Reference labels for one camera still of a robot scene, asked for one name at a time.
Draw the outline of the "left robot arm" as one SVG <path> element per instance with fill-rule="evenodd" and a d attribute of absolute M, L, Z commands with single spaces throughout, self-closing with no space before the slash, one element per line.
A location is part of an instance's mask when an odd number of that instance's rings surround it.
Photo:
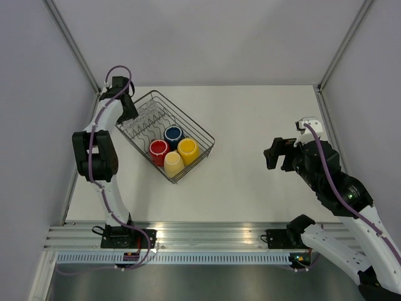
<path fill-rule="evenodd" d="M 111 85 L 101 92 L 100 103 L 90 124 L 72 135 L 78 173 L 96 191 L 106 214 L 105 229 L 117 231 L 115 241 L 122 248 L 131 248 L 136 243 L 137 234 L 118 188 L 118 156 L 111 132 L 117 124 L 138 117 L 130 96 L 133 90 L 133 83 L 127 77 L 113 77 Z"/>

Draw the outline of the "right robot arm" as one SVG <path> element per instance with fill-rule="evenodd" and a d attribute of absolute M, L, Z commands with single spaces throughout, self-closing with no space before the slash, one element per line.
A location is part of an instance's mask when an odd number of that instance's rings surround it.
<path fill-rule="evenodd" d="M 264 150 L 266 166 L 294 171 L 357 240 L 362 253 L 351 250 L 302 214 L 286 225 L 286 241 L 294 248 L 317 251 L 346 273 L 365 300 L 400 300 L 400 251 L 380 221 L 365 186 L 342 171 L 340 156 L 329 142 L 297 143 L 277 137 Z"/>

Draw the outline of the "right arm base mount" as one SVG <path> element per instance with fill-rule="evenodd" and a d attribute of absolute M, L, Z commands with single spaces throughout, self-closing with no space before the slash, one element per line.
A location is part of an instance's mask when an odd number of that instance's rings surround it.
<path fill-rule="evenodd" d="M 260 239 L 270 250 L 306 249 L 304 244 L 293 242 L 285 229 L 267 229 Z"/>

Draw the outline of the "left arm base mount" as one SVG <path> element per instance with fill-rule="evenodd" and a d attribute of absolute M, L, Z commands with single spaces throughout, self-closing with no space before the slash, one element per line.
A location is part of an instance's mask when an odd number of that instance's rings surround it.
<path fill-rule="evenodd" d="M 147 239 L 139 231 L 123 226 L 105 227 L 94 226 L 91 231 L 102 238 L 101 248 L 109 249 L 145 249 L 148 248 Z"/>

